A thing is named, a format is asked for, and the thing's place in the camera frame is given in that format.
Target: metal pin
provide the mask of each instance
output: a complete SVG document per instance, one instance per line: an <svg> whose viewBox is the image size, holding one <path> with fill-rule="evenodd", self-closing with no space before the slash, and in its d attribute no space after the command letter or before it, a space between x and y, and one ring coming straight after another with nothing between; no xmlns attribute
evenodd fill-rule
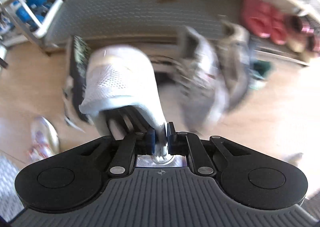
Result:
<svg viewBox="0 0 320 227"><path fill-rule="evenodd" d="M114 166L110 168L110 173L112 174L123 174L125 172L125 168L122 166Z"/></svg>
<svg viewBox="0 0 320 227"><path fill-rule="evenodd" d="M208 167L208 166L202 166L198 169L198 172L200 174L212 174L213 173L213 169Z"/></svg>

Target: crosshair marking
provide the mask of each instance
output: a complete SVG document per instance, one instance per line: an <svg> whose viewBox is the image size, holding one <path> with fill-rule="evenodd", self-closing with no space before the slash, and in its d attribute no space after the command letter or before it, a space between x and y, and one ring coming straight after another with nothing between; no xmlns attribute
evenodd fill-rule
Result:
<svg viewBox="0 0 320 227"><path fill-rule="evenodd" d="M163 174L165 174L165 173L167 173L167 172L161 169L161 170L159 170L157 173L160 174L160 175L163 175Z"/></svg>

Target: circular pad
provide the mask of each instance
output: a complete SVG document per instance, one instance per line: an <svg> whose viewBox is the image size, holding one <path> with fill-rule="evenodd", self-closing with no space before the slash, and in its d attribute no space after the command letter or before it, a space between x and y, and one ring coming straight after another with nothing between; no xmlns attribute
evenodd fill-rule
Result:
<svg viewBox="0 0 320 227"><path fill-rule="evenodd" d="M53 167L42 171L38 176L40 185L47 188L61 188L69 185L75 178L75 173L63 167Z"/></svg>
<svg viewBox="0 0 320 227"><path fill-rule="evenodd" d="M284 175L272 168L257 168L249 172L249 181L263 189L275 189L284 184Z"/></svg>

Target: floor mat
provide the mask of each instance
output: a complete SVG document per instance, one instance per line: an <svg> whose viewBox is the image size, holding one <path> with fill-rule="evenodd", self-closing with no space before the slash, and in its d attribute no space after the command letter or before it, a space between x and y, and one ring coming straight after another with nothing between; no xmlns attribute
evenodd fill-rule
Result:
<svg viewBox="0 0 320 227"><path fill-rule="evenodd" d="M0 155L0 216L7 222L23 210L14 189L14 179L18 172L10 160Z"/></svg>
<svg viewBox="0 0 320 227"><path fill-rule="evenodd" d="M311 199L305 199L301 207L314 218L320 220L320 192Z"/></svg>

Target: green object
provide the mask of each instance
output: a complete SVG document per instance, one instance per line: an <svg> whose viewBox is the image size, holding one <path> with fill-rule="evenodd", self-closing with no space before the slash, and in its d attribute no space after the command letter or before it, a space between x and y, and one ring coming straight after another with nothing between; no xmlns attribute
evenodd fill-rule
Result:
<svg viewBox="0 0 320 227"><path fill-rule="evenodd" d="M267 78L272 70L272 63L269 61L256 60L251 70L251 89L259 90L267 83Z"/></svg>

